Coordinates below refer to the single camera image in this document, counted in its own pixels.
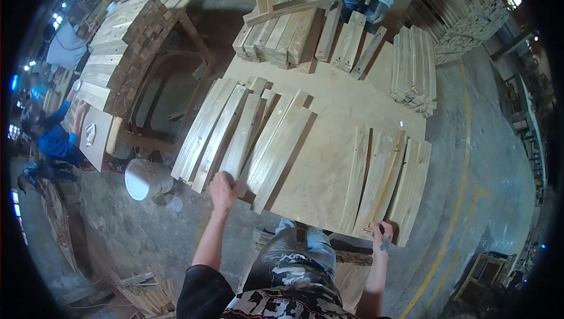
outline tattoo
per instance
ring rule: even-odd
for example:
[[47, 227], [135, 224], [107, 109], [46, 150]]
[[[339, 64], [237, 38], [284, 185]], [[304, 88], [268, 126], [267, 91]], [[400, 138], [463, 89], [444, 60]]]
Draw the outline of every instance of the tattoo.
[[385, 240], [383, 240], [382, 244], [380, 245], [380, 250], [388, 253], [388, 251], [390, 250], [390, 243], [391, 243], [391, 237], [388, 237]]

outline white bucket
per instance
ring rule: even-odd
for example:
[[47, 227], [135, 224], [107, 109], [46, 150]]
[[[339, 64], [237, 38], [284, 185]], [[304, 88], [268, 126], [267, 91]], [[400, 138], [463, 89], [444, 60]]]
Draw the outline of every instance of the white bucket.
[[129, 195], [142, 201], [168, 192], [174, 179], [165, 164], [144, 159], [133, 159], [125, 169], [125, 187]]

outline work glove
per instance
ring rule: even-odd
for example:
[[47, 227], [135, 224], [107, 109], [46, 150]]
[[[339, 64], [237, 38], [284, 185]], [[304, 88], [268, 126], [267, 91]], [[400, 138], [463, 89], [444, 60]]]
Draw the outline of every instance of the work glove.
[[383, 21], [384, 18], [386, 18], [388, 9], [389, 9], [389, 7], [385, 3], [378, 2], [378, 5], [376, 6], [376, 10], [374, 11], [374, 14], [369, 19], [370, 23], [376, 25], [376, 24], [380, 23], [381, 21]]

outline white shirt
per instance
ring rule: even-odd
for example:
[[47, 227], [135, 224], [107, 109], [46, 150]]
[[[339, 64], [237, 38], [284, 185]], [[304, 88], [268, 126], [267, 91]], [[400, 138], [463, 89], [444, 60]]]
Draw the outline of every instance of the white shirt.
[[78, 25], [73, 27], [70, 22], [66, 22], [59, 27], [49, 45], [47, 63], [68, 70], [76, 68], [87, 51], [86, 42], [76, 35], [78, 28]]

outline blue jacket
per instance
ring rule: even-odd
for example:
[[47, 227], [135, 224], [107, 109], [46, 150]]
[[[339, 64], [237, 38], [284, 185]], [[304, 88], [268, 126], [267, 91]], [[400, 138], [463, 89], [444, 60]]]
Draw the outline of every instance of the blue jacket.
[[45, 132], [37, 138], [37, 145], [43, 155], [78, 166], [84, 160], [84, 155], [78, 148], [80, 138], [74, 133], [69, 135], [59, 124], [65, 118], [70, 106], [70, 103], [65, 100], [61, 107], [48, 117], [49, 125], [45, 127]]

